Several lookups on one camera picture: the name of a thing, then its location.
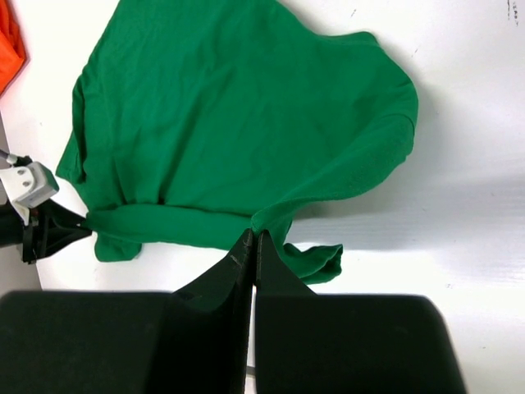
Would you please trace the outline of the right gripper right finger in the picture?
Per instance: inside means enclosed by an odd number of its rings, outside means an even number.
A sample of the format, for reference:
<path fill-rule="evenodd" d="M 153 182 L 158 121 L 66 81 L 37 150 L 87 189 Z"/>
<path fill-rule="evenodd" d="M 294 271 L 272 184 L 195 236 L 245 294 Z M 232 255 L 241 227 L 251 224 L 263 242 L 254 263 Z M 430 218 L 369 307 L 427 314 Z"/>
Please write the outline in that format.
<path fill-rule="evenodd" d="M 445 321 L 421 295 L 319 295 L 258 238 L 260 393 L 464 393 Z"/>

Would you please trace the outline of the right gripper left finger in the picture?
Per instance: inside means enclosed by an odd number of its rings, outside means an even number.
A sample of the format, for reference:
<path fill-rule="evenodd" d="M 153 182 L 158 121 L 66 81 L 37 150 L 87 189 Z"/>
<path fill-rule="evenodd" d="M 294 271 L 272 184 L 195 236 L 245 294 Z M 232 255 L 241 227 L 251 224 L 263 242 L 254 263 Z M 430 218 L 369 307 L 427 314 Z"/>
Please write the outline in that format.
<path fill-rule="evenodd" d="M 1 300 L 4 393 L 241 393 L 253 233 L 174 292 L 13 291 Z"/>

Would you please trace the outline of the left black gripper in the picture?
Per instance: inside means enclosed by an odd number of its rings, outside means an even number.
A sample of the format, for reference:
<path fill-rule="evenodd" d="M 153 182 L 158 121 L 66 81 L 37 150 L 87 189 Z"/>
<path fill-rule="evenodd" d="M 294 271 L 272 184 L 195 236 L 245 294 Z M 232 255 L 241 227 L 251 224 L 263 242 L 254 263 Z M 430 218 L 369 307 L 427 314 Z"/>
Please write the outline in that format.
<path fill-rule="evenodd" d="M 10 203 L 1 205 L 1 247 L 17 246 L 24 263 L 36 264 L 92 235 L 84 226 L 85 218 L 47 200 L 30 209 L 26 226 Z"/>

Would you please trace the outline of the orange t-shirt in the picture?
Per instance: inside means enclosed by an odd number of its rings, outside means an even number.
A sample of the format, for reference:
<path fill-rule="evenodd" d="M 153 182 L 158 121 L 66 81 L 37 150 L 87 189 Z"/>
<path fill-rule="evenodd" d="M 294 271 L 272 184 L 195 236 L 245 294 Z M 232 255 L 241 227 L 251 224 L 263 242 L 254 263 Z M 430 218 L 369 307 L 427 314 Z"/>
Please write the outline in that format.
<path fill-rule="evenodd" d="M 1 95 L 13 84 L 28 62 L 19 18 L 11 1 L 1 0 Z"/>

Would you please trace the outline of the green t-shirt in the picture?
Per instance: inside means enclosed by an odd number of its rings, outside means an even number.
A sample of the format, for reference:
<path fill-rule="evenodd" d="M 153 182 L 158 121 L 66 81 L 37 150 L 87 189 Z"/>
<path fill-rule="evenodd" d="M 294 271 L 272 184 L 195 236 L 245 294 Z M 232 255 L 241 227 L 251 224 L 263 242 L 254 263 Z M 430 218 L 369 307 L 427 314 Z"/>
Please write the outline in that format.
<path fill-rule="evenodd" d="M 75 83 L 57 174 L 102 262 L 155 242 L 228 250 L 250 229 L 317 284 L 343 248 L 288 243 L 294 215 L 380 185 L 417 119 L 413 82 L 368 32 L 316 34 L 276 1 L 121 1 Z"/>

